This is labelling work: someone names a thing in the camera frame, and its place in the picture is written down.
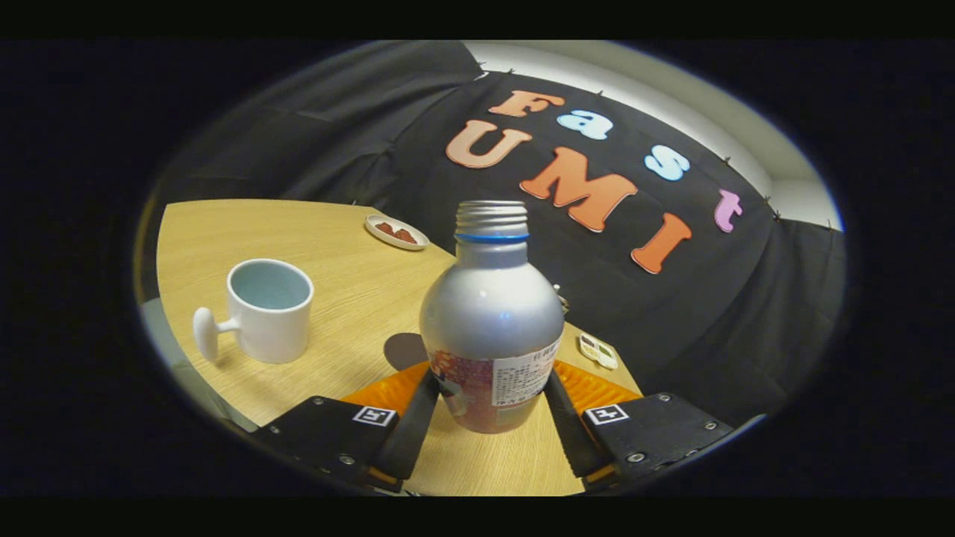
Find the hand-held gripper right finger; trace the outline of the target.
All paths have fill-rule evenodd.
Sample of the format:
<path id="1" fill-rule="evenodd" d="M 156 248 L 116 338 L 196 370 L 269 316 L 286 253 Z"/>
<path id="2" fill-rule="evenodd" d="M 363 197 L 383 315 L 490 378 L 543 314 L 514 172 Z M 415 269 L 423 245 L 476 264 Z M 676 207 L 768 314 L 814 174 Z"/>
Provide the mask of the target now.
<path id="1" fill-rule="evenodd" d="M 554 364 L 543 394 L 586 493 L 655 485 L 739 435 L 678 395 L 639 395 L 563 361 Z"/>

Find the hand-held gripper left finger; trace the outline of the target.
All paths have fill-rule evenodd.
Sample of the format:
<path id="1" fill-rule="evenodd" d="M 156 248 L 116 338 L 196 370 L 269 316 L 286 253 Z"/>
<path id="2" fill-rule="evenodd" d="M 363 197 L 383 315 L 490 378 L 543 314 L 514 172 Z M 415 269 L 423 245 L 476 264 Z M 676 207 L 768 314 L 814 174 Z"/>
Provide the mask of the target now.
<path id="1" fill-rule="evenodd" d="M 415 471 L 437 398 L 439 384 L 421 362 L 338 400 L 311 395 L 251 436 L 324 478 L 399 493 Z"/>

